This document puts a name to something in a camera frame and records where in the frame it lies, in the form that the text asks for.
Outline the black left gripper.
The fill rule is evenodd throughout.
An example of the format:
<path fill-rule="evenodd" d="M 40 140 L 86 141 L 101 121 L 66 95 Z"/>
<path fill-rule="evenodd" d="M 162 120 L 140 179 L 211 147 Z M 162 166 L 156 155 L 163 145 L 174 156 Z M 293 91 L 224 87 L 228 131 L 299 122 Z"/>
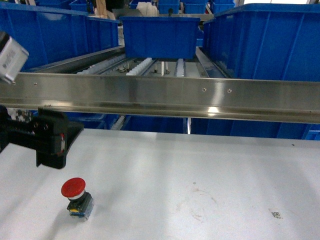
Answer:
<path fill-rule="evenodd" d="M 40 137 L 40 146 L 36 147 L 35 119 L 38 126 L 36 135 Z M 67 154 L 84 130 L 84 124 L 70 121 L 66 113 L 49 108 L 39 108 L 38 116 L 28 120 L 16 120 L 8 109 L 0 106 L 0 152 L 9 143 L 36 150 L 36 166 L 40 165 L 62 169 L 66 166 Z"/>

